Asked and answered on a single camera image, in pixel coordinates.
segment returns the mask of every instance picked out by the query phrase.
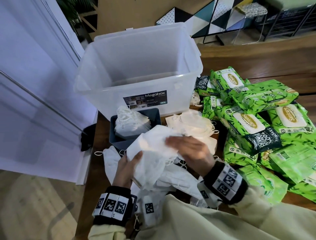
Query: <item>clear plastic storage box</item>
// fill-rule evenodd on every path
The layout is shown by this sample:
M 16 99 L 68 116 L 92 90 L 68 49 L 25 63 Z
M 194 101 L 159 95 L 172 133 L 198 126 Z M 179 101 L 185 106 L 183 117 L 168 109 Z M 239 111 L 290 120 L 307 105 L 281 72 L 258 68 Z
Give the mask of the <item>clear plastic storage box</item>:
M 184 23 L 95 37 L 80 61 L 74 89 L 108 120 L 119 106 L 187 110 L 203 65 Z

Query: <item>geometric patterned cabinet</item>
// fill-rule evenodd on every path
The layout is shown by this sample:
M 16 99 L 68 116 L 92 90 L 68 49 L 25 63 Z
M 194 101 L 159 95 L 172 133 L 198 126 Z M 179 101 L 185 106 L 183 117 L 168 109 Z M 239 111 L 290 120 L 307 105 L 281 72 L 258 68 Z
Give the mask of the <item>geometric patterned cabinet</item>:
M 184 22 L 193 38 L 237 30 L 244 26 L 245 19 L 233 8 L 249 3 L 252 0 L 212 0 L 193 15 L 175 7 L 156 25 Z

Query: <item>person's left hand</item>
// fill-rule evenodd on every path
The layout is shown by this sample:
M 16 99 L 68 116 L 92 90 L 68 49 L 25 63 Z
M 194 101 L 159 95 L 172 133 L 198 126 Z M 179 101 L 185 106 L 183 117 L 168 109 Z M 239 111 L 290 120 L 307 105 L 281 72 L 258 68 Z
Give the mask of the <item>person's left hand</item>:
M 116 170 L 112 186 L 130 189 L 133 182 L 132 177 L 134 175 L 135 167 L 139 163 L 142 156 L 143 152 L 140 151 L 135 155 L 132 161 L 128 161 L 125 154 L 118 162 L 118 168 Z

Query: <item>person's right hand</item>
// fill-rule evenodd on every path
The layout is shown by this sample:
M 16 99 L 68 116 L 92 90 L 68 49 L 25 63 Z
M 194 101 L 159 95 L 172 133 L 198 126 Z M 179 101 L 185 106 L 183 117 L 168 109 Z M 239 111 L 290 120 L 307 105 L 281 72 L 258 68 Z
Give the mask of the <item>person's right hand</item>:
M 167 137 L 166 145 L 178 150 L 188 166 L 202 177 L 205 177 L 215 164 L 207 145 L 192 136 Z

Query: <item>wooden floor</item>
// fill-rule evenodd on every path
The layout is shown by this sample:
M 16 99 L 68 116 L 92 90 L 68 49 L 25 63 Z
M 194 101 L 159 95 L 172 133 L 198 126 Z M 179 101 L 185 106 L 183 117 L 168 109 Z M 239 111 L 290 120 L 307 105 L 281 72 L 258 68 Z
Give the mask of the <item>wooden floor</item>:
M 0 171 L 1 240 L 71 240 L 84 186 Z

